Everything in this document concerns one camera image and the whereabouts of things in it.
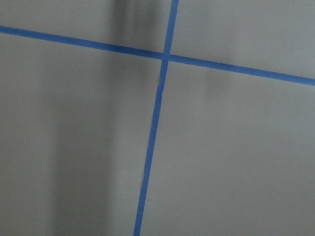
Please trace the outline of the blue tape strip lengthwise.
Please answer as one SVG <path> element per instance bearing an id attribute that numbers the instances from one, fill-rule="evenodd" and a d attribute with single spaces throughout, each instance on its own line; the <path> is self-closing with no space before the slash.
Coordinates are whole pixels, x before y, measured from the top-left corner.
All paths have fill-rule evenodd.
<path id="1" fill-rule="evenodd" d="M 134 230 L 133 230 L 134 236 L 139 236 L 141 233 L 141 225 L 142 225 L 144 208 L 145 208 L 145 203 L 146 203 L 151 165 L 152 165 L 156 135 L 157 135 L 157 130 L 158 130 L 159 115 L 160 115 L 160 110 L 161 110 L 162 96 L 163 96 L 165 80 L 166 80 L 166 75 L 167 75 L 167 70 L 168 70 L 170 51 L 171 51 L 171 46 L 172 46 L 172 41 L 173 41 L 173 34 L 174 34 L 174 27 L 175 27 L 175 22 L 176 22 L 176 17 L 177 17 L 178 4 L 179 4 L 178 0 L 173 0 L 171 2 L 171 7 L 170 7 L 167 31 L 166 31 L 164 48 L 163 48 L 163 53 L 162 53 L 162 58 L 161 58 L 159 81 L 158 81 L 158 87 L 156 90 L 155 105 L 154 105 L 154 110 L 153 110 L 153 115 L 152 115 L 150 136 L 148 140 L 145 164 L 144 164 L 144 169 L 143 169 L 143 179 L 142 179 L 142 185 L 139 192 L 138 207 L 137 207 Z"/>

